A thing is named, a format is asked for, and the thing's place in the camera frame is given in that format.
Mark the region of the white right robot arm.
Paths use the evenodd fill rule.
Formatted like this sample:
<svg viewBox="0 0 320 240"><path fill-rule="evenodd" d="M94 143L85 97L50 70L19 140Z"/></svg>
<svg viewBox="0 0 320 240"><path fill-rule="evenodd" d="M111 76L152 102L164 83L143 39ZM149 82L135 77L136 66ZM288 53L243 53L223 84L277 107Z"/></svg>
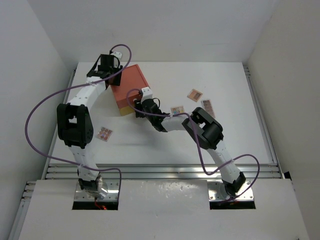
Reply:
<svg viewBox="0 0 320 240"><path fill-rule="evenodd" d="M135 116L146 118L159 132L186 131L199 149L206 150L220 170L225 192L235 197L246 177L233 162L223 142L222 126L203 108L197 107L186 115L177 113L170 117L162 112L153 99L134 100Z"/></svg>

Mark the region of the yellow drawer with white knob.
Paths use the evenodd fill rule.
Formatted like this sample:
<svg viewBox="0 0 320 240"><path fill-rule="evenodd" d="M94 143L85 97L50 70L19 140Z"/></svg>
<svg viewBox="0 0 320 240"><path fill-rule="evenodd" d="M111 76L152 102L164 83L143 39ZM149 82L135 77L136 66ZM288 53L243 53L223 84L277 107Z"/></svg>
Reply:
<svg viewBox="0 0 320 240"><path fill-rule="evenodd" d="M120 115L121 116L126 116L126 115L129 115L129 114L131 114L131 113L134 113L135 112L135 110L132 108L132 107L130 107L130 106L125 106L125 107L122 107L122 108L120 108L119 109L119 112L120 112Z"/></svg>

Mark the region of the orange drawer with white knob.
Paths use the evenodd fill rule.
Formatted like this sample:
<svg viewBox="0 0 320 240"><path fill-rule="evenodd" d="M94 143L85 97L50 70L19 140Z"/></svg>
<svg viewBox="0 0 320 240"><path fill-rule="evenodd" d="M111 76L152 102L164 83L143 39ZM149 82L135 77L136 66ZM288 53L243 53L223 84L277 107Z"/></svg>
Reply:
<svg viewBox="0 0 320 240"><path fill-rule="evenodd" d="M126 108L129 106L126 93L115 94L114 98L116 100L116 104L119 109ZM138 92L131 92L128 95L128 100L132 105L134 105L134 100L140 100L140 99L141 99L141 95Z"/></svg>

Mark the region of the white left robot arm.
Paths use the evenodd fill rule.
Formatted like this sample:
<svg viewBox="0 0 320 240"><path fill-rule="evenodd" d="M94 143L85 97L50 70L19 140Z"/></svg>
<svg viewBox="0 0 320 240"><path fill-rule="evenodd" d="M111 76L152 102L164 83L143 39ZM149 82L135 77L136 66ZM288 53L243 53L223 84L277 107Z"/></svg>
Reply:
<svg viewBox="0 0 320 240"><path fill-rule="evenodd" d="M89 146L94 137L90 109L110 85L107 81L95 82L120 71L121 57L121 53L116 54L112 51L109 54L101 54L86 75L88 85L82 87L67 103L59 104L56 110L58 137L68 146L78 164L79 186L95 199L105 197L107 188L103 186L100 171L95 171L97 165Z"/></svg>

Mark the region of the orange drawer box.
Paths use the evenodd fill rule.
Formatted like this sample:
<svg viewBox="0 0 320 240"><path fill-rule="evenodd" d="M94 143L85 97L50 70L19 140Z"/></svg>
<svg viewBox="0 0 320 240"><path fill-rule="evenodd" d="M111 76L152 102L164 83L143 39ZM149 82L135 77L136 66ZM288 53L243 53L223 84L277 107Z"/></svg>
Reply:
<svg viewBox="0 0 320 240"><path fill-rule="evenodd" d="M115 94L128 93L132 89L142 89L149 84L138 64L126 67L121 75L120 86L111 86L113 96Z"/></svg>

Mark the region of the clear nine-pan eyeshadow palette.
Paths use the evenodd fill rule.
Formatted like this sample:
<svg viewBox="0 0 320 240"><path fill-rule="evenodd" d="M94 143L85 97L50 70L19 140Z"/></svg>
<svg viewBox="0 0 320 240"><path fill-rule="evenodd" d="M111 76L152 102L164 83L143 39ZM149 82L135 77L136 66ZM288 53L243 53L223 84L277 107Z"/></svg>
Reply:
<svg viewBox="0 0 320 240"><path fill-rule="evenodd" d="M112 133L113 131L111 129L108 129L106 127L101 127L96 137L102 141L107 142L110 139Z"/></svg>

